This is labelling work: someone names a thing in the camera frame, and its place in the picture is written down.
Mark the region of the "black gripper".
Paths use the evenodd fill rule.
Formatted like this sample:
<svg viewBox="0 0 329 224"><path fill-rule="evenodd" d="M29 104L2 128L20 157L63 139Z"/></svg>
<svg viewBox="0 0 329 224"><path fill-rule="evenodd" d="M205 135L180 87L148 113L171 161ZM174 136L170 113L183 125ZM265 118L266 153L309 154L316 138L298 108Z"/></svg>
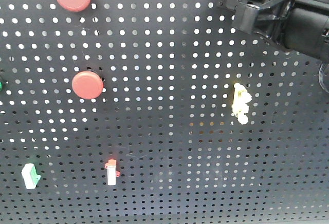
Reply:
<svg viewBox="0 0 329 224"><path fill-rule="evenodd" d="M296 0L219 0L218 7L234 12L233 28L259 34L273 46L302 43L303 9Z"/></svg>

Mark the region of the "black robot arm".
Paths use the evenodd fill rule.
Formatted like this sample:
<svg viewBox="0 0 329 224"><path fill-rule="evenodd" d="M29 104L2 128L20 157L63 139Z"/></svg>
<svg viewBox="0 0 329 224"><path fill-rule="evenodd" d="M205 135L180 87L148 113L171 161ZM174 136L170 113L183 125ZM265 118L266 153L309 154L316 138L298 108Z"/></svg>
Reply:
<svg viewBox="0 0 329 224"><path fill-rule="evenodd" d="M232 27L279 50L328 62L328 0L218 0Z"/></svg>

